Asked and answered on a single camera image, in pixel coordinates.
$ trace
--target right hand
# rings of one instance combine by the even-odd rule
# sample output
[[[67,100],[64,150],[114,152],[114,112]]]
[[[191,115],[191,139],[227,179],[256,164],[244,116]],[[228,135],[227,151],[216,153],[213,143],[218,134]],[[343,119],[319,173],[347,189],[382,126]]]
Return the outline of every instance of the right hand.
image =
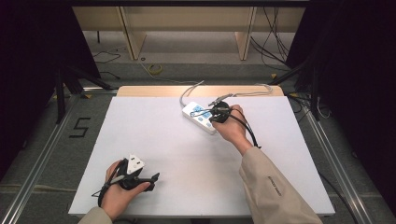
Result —
[[[243,116],[244,111],[240,105],[232,105],[230,108],[233,116],[246,123]],[[248,149],[253,147],[246,138],[246,128],[238,120],[229,117],[224,123],[214,121],[212,124],[225,140],[231,142],[238,149],[242,156]]]
[[[106,171],[106,181],[111,177],[120,161],[114,162]],[[119,184],[111,185],[102,200],[102,208],[111,220],[114,221],[126,209],[129,202],[139,193],[149,187],[149,182],[144,182],[131,190],[122,189]]]

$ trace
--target white table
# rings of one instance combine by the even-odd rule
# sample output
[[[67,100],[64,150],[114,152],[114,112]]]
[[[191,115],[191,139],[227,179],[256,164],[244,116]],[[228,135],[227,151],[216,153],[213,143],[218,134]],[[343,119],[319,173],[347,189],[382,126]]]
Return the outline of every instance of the white table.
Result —
[[[188,97],[207,105],[214,97]],[[262,150],[320,216],[334,214],[286,97],[236,97]],[[161,173],[152,192],[126,209],[133,217],[248,217],[238,174],[241,156],[216,133],[184,118],[178,97],[115,97],[69,214],[82,217],[97,205],[107,167],[134,153],[146,163],[141,177]]]

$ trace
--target beige sleeve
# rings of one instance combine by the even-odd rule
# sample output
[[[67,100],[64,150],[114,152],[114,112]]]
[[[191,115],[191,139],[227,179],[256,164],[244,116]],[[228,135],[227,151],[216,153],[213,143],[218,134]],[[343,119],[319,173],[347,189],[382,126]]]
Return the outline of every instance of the beige sleeve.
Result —
[[[92,208],[78,224],[111,224],[113,223],[105,210],[100,207]]]
[[[254,223],[321,223],[297,190],[257,147],[245,153],[239,174],[244,180]]]

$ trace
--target white device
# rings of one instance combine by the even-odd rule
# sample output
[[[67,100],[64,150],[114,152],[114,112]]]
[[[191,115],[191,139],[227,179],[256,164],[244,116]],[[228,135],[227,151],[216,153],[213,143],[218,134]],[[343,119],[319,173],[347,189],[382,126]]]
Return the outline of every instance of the white device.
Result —
[[[128,169],[126,173],[130,175],[131,173],[143,168],[144,166],[145,163],[137,158],[136,155],[129,154]]]
[[[192,120],[196,125],[204,129],[207,133],[214,134],[216,129],[212,126],[210,118],[212,114],[209,111],[198,105],[195,102],[191,102],[184,106],[183,110],[184,117]]]

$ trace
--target gray carpet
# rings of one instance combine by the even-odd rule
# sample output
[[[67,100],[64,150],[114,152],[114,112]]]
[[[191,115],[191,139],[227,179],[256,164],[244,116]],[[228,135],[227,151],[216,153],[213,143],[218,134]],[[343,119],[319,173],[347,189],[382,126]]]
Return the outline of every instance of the gray carpet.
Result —
[[[163,80],[155,80],[150,77],[140,64],[98,64],[102,72],[111,72],[120,79],[115,79],[109,74],[102,74],[103,80],[114,87],[123,85],[190,85],[188,83],[174,83]],[[255,83],[267,83],[273,73],[283,74],[264,65],[224,65],[224,64],[163,64],[163,73],[160,78],[169,78],[178,81],[205,80],[206,85],[251,85]],[[293,81],[282,83],[284,92],[292,91]],[[84,86],[92,86],[91,83],[81,80]],[[19,223],[77,223],[78,218],[67,215],[68,207],[83,175],[88,159],[91,156],[96,137],[99,134],[104,121],[112,94],[94,94],[89,99],[80,99],[66,124],[63,135],[50,156],[49,162],[38,181],[38,185],[51,186],[59,191],[36,189],[24,208]],[[290,102],[294,110],[298,105]],[[318,170],[322,172],[339,190],[336,178],[324,156],[318,139],[309,125],[304,112],[297,113],[305,142],[311,152]],[[84,137],[70,138],[70,135],[81,134],[82,130],[74,130],[78,118],[90,118],[80,122],[80,125],[88,127]],[[41,149],[53,130],[56,120],[56,101],[51,99],[40,121],[27,141],[27,147],[21,151],[19,157],[13,162],[7,175],[2,180],[0,188],[0,214],[4,214],[7,206],[15,196],[18,188],[7,185],[20,185],[29,174]],[[321,124],[330,138],[334,149],[337,151],[343,165],[346,167],[353,184],[365,202],[369,213],[375,223],[396,223],[396,219],[384,203],[381,195],[376,190],[370,178],[364,172],[358,159],[352,157],[351,148],[345,139],[342,129],[334,118],[322,119]],[[324,217],[324,223],[353,223],[351,215],[334,190],[324,182],[329,193],[336,214]],[[187,219],[143,219],[139,223],[189,223]],[[251,223],[251,219],[217,219],[211,223]]]

